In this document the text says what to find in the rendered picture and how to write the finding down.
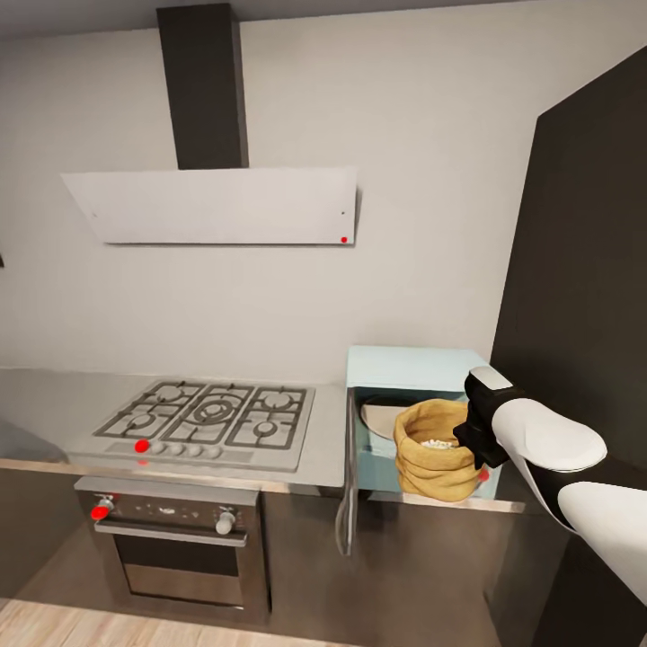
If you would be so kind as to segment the microwave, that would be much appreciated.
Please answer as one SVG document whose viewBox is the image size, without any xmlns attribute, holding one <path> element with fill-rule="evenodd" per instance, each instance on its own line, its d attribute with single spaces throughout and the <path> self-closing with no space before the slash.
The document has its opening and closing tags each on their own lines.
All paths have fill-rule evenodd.
<svg viewBox="0 0 647 647">
<path fill-rule="evenodd" d="M 393 432 L 400 412 L 434 398 L 468 403 L 468 371 L 488 365 L 473 350 L 348 346 L 344 498 L 335 518 L 344 572 L 354 573 L 357 450 L 396 454 Z"/>
</svg>

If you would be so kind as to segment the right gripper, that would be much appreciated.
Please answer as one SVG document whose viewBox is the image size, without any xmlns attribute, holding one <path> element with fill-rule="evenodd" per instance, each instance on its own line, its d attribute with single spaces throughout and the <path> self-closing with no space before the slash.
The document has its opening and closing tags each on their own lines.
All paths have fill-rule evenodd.
<svg viewBox="0 0 647 647">
<path fill-rule="evenodd" d="M 496 468 L 511 460 L 510 455 L 497 441 L 493 430 L 477 430 L 471 422 L 467 421 L 454 427 L 453 433 L 456 438 L 459 438 L 460 446 L 468 447 L 475 453 L 475 470 L 480 470 L 484 464 Z"/>
</svg>

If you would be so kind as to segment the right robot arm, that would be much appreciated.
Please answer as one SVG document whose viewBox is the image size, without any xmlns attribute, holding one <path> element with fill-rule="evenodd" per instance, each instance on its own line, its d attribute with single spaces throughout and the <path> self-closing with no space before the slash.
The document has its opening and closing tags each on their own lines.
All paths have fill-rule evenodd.
<svg viewBox="0 0 647 647">
<path fill-rule="evenodd" d="M 468 371 L 465 391 L 467 418 L 453 433 L 475 453 L 474 469 L 512 459 L 545 509 L 647 606 L 647 471 L 490 365 Z"/>
</svg>

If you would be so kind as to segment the popcorn bag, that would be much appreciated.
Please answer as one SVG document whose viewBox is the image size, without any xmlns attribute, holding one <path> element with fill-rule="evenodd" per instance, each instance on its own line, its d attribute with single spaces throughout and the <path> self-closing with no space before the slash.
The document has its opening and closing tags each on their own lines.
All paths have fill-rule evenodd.
<svg viewBox="0 0 647 647">
<path fill-rule="evenodd" d="M 443 502 L 467 499 L 477 487 L 475 453 L 462 447 L 453 433 L 466 421 L 467 403 L 434 398 L 416 403 L 396 417 L 394 443 L 398 483 L 407 493 L 418 493 Z M 449 443 L 450 447 L 426 444 Z"/>
</svg>

